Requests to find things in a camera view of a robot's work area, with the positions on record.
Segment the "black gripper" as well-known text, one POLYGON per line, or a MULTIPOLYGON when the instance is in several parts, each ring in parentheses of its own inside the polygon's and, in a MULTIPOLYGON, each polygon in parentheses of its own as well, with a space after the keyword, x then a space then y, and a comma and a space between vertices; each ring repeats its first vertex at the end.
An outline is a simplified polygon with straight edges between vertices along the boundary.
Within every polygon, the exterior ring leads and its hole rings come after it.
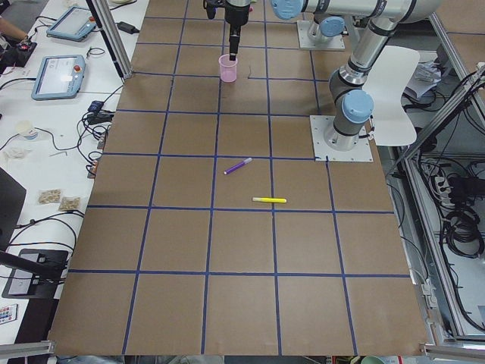
POLYGON ((235 61, 239 51, 240 26, 246 25, 249 19, 250 0, 226 0, 224 19, 230 25, 229 59, 235 61))

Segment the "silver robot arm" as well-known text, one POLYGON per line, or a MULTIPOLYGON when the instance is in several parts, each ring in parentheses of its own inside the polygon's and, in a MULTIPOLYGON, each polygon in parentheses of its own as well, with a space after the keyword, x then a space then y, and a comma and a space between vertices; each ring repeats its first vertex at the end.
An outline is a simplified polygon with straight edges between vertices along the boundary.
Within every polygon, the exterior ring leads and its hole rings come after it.
POLYGON ((289 20, 303 12, 352 15, 369 19, 349 60, 332 74, 329 87, 336 106, 333 124, 324 133, 326 144, 339 151, 353 149, 374 102, 362 90, 395 28, 400 23, 420 21, 440 6, 440 1, 272 1, 275 15, 289 20))
MULTIPOLYGON (((302 12, 314 14, 315 26, 310 27, 310 35, 332 38, 344 31, 345 21, 338 16, 325 17, 329 1, 271 1, 274 14, 281 20, 289 20, 302 12)), ((241 29, 249 20, 250 1, 222 1, 224 19, 230 25, 230 60, 235 61, 239 50, 241 29)))

